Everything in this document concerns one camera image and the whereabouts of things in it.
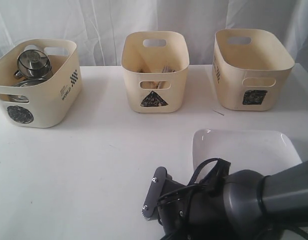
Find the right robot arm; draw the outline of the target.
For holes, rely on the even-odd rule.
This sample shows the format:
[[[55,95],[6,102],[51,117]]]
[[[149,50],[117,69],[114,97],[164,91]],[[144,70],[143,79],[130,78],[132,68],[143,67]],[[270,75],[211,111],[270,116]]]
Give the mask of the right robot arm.
[[[181,184],[158,167],[143,216],[162,225],[166,240],[278,240],[284,231],[308,240],[308,161],[273,175],[229,169],[210,158]]]

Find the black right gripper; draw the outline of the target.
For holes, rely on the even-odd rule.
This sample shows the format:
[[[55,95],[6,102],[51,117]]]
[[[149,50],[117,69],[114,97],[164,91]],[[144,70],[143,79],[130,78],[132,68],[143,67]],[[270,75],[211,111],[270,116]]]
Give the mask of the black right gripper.
[[[196,180],[197,175],[194,174],[187,185],[168,190],[165,197],[158,201],[159,221],[165,231],[163,240],[194,239],[189,227],[189,213],[191,200],[198,188]]]

